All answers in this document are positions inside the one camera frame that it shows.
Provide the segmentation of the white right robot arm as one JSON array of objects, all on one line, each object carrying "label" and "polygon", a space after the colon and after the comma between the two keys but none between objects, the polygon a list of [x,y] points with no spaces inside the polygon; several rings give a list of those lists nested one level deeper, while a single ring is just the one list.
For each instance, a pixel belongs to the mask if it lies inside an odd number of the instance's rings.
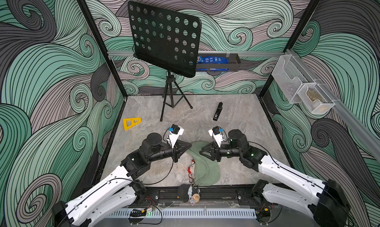
[{"label": "white right robot arm", "polygon": [[285,185],[276,186],[268,181],[258,181],[254,193],[261,194],[271,203],[301,212],[321,227],[349,227],[350,205],[340,184],[321,180],[297,171],[275,159],[262,145],[248,141],[240,130],[229,133],[221,127],[208,131],[213,141],[204,146],[200,155],[220,162],[223,157],[238,157],[247,168],[268,175]]}]

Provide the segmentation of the black stapler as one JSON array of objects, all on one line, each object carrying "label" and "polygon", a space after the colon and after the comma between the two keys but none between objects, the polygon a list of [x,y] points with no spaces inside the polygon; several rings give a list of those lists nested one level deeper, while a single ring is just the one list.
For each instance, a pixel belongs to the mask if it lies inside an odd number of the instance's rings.
[{"label": "black stapler", "polygon": [[218,121],[219,116],[220,116],[220,114],[221,114],[221,112],[222,112],[222,109],[223,109],[223,103],[220,102],[220,103],[218,104],[218,107],[217,107],[217,109],[216,109],[216,112],[215,112],[215,114],[214,114],[214,116],[213,116],[213,120],[214,120],[214,121]]}]

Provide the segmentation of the yellow plastic triangle frame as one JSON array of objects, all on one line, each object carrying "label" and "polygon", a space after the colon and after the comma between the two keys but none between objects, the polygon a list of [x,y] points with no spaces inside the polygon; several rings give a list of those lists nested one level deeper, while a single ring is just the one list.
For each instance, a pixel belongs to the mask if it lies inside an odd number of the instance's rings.
[{"label": "yellow plastic triangle frame", "polygon": [[140,124],[141,122],[142,122],[142,119],[140,117],[123,119],[124,130],[127,131],[127,130],[131,129],[132,127]]}]

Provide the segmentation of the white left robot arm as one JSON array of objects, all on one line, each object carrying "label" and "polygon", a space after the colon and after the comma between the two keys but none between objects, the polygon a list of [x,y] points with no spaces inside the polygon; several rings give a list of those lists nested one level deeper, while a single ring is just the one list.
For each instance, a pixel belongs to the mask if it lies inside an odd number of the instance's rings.
[{"label": "white left robot arm", "polygon": [[178,139],[178,134],[169,134],[166,140],[158,133],[149,134],[141,146],[118,165],[103,180],[65,203],[59,201],[52,208],[52,223],[55,227],[93,227],[108,215],[143,201],[146,185],[138,177],[146,173],[152,162],[171,158],[173,163],[191,148],[192,144]]}]

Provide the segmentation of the aluminium rail back wall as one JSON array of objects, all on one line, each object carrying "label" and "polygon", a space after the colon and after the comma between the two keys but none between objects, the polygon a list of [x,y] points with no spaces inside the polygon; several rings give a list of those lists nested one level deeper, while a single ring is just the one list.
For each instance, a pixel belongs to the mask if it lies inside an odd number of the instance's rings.
[{"label": "aluminium rail back wall", "polygon": [[[110,57],[128,57],[133,56],[133,51],[123,51],[123,50],[109,50],[108,56]],[[218,53],[218,54],[238,54],[240,57],[280,57],[284,55],[284,52],[265,52],[265,51],[199,51],[200,54],[206,53]]]}]

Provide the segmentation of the black corner frame post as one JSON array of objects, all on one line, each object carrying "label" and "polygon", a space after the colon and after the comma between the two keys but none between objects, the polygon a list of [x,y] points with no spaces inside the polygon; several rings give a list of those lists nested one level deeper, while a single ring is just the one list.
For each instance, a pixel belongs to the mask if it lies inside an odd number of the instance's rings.
[{"label": "black corner frame post", "polygon": [[[304,13],[302,14],[302,17],[301,17],[299,23],[297,24],[297,26],[296,26],[295,30],[293,31],[289,41],[287,42],[283,52],[287,52],[287,50],[290,50],[294,47],[296,41],[298,40],[299,36],[301,35],[303,30],[307,26],[310,18],[312,17],[312,15],[313,15],[314,11],[316,10],[316,7],[318,6],[320,1],[321,0],[310,0],[308,6],[306,7],[306,9],[304,11]],[[265,85],[263,86],[259,96],[258,96],[260,102],[263,100],[265,94],[269,90],[273,80],[274,80],[274,78],[273,78],[272,73],[271,73],[270,76],[268,77]]]},{"label": "black corner frame post", "polygon": [[96,23],[95,23],[95,20],[90,12],[90,9],[86,3],[86,0],[76,0],[78,5],[79,5],[79,8],[81,9],[81,12],[90,28],[90,31],[91,33],[93,34],[93,36],[95,37],[95,41],[100,49],[100,52],[103,56],[103,58],[105,59],[105,62],[111,72],[111,74],[113,75],[113,78],[115,79],[115,82],[116,82],[116,85],[118,86],[123,98],[124,98],[124,101],[127,100],[128,98],[128,95],[124,89],[124,86],[123,86],[123,83],[121,81],[121,78],[118,74],[118,71],[116,69],[116,66],[114,64],[114,62],[109,58],[108,56],[108,50],[106,48],[106,45],[101,37],[101,34],[96,26]]}]

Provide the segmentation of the black corner frame post left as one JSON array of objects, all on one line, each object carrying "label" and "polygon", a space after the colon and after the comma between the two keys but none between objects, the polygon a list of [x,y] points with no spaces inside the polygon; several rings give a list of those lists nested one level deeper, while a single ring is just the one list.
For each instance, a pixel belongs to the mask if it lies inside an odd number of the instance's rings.
[{"label": "black corner frame post left", "polygon": [[105,59],[105,62],[111,72],[111,74],[113,75],[113,78],[115,79],[115,82],[116,82],[116,85],[118,86],[123,98],[124,98],[124,101],[127,100],[128,98],[128,95],[124,89],[124,86],[123,86],[123,83],[121,81],[121,78],[118,74],[118,71],[116,69],[116,66],[114,64],[114,62],[109,58],[108,56],[108,50],[106,48],[106,45],[101,37],[101,34],[96,26],[96,23],[95,23],[95,20],[90,12],[90,9],[86,3],[86,0],[76,0],[78,5],[79,5],[79,8],[81,9],[81,12],[90,28],[90,31],[91,33],[93,34],[93,36],[95,37],[95,41],[100,49],[100,52],[103,56],[103,58]]}]

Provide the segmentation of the penguin plush toy decoration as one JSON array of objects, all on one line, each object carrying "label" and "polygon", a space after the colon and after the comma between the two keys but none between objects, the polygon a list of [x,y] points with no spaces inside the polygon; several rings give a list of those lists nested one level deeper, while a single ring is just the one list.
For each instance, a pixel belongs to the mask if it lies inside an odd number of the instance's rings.
[{"label": "penguin plush toy decoration", "polygon": [[188,178],[190,183],[188,189],[188,202],[194,206],[200,201],[200,187],[196,183],[196,163],[194,159],[192,159],[192,164],[188,167]]}]

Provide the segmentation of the black corner frame post right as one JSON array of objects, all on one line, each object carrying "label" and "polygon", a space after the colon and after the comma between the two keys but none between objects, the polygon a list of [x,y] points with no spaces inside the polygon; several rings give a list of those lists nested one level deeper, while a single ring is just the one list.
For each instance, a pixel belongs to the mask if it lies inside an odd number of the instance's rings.
[{"label": "black corner frame post right", "polygon": [[[293,31],[289,41],[287,42],[283,52],[287,52],[287,50],[290,50],[294,47],[296,41],[298,40],[299,36],[301,35],[303,30],[307,26],[310,18],[312,17],[312,15],[313,15],[314,11],[316,10],[316,7],[318,6],[320,1],[321,0],[310,0],[308,6],[306,7],[306,9],[304,11],[304,13],[302,14],[302,17],[301,17],[299,23],[297,24],[297,26],[296,26],[295,30]],[[259,96],[258,96],[260,102],[263,100],[265,94],[269,90],[273,80],[274,80],[274,78],[273,78],[272,73],[271,73],[270,76],[268,77],[265,85],[263,86]]]}]

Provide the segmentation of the aluminium rail right wall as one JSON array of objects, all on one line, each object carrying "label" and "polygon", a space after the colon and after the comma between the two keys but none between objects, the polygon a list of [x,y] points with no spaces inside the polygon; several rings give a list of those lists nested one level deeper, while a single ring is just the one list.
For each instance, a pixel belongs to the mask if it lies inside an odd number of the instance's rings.
[{"label": "aluminium rail right wall", "polygon": [[321,87],[323,93],[335,103],[335,106],[333,107],[334,111],[343,119],[355,137],[368,148],[371,155],[379,162],[380,141],[377,137],[373,135],[344,105],[344,103],[333,94],[327,84],[313,73],[313,71],[304,63],[302,58],[296,52],[292,49],[287,49],[286,54],[294,56],[298,63],[302,66],[302,71],[307,73],[307,75]]}]

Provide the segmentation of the green corduroy bag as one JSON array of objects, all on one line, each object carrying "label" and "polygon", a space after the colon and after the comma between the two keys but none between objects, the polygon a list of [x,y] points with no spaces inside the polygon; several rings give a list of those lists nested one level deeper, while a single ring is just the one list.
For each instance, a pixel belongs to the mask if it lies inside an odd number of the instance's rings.
[{"label": "green corduroy bag", "polygon": [[193,157],[192,164],[188,167],[189,182],[196,186],[211,186],[220,179],[219,164],[200,155],[201,149],[207,144],[207,141],[195,141],[187,150]]}]

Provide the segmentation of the aluminium rail wall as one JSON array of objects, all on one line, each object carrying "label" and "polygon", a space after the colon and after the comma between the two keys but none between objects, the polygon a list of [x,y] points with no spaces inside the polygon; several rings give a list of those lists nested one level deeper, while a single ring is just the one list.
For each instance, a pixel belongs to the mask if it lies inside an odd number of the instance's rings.
[{"label": "aluminium rail wall", "polygon": [[[108,56],[110,57],[128,57],[133,56],[133,51],[123,51],[123,50],[109,50]],[[284,52],[265,52],[265,51],[199,51],[200,54],[206,53],[218,53],[218,54],[238,54],[240,57],[280,57],[284,55]]]},{"label": "aluminium rail wall", "polygon": [[368,148],[371,155],[379,162],[380,141],[377,137],[373,135],[344,105],[344,103],[333,94],[327,84],[313,73],[313,71],[304,63],[302,58],[296,52],[292,49],[287,49],[286,54],[294,56],[298,63],[302,66],[302,71],[307,73],[307,75],[321,87],[323,93],[335,103],[335,106],[333,107],[334,111],[343,119],[355,137]]}]

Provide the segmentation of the blue snack package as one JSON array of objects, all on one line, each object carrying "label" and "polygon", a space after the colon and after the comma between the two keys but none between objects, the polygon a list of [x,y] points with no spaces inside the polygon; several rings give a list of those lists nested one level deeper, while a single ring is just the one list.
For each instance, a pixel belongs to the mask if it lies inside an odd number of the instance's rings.
[{"label": "blue snack package", "polygon": [[229,60],[225,57],[218,56],[198,56],[197,58],[198,64],[228,64]]}]

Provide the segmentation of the black music stand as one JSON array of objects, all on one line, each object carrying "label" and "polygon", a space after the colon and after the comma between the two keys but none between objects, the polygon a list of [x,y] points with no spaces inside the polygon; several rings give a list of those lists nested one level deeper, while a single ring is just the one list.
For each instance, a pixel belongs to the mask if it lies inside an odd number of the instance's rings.
[{"label": "black music stand", "polygon": [[167,71],[162,107],[175,108],[173,89],[186,96],[175,75],[196,75],[201,20],[192,15],[129,1],[127,4],[134,42],[134,56]]}]

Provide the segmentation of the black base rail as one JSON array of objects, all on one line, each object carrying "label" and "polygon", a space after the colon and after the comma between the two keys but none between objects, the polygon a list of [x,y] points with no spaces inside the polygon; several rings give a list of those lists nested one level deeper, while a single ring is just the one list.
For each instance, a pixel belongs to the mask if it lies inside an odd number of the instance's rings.
[{"label": "black base rail", "polygon": [[190,187],[187,184],[173,187],[147,187],[146,193],[137,198],[132,207],[147,207],[155,205],[168,206],[175,203],[190,203],[195,196],[198,203],[232,202],[240,206],[261,208],[265,203],[262,194],[253,191],[253,184],[243,185],[213,185]]}]

